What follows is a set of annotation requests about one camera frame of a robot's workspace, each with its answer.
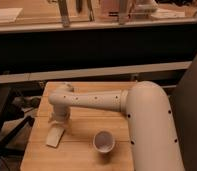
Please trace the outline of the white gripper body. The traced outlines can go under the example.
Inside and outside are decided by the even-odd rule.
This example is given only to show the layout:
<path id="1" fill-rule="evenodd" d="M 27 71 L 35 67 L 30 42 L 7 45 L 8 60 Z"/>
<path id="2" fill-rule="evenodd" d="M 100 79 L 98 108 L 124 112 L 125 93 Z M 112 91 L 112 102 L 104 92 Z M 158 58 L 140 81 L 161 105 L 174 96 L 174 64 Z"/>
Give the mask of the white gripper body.
<path id="1" fill-rule="evenodd" d="M 54 106 L 49 123 L 55 123 L 63 129 L 69 125 L 71 110 L 69 107 Z"/>

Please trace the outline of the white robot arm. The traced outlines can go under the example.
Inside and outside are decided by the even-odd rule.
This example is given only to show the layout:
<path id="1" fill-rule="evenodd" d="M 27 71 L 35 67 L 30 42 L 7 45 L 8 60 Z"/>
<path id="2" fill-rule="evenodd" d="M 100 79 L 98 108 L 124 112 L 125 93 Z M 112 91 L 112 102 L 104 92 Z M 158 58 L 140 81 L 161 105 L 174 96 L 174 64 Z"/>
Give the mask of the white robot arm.
<path id="1" fill-rule="evenodd" d="M 72 107 L 124 114 L 135 171 L 185 171 L 169 98 L 158 84 L 140 81 L 125 90 L 85 93 L 62 84 L 48 99 L 56 121 L 66 120 Z"/>

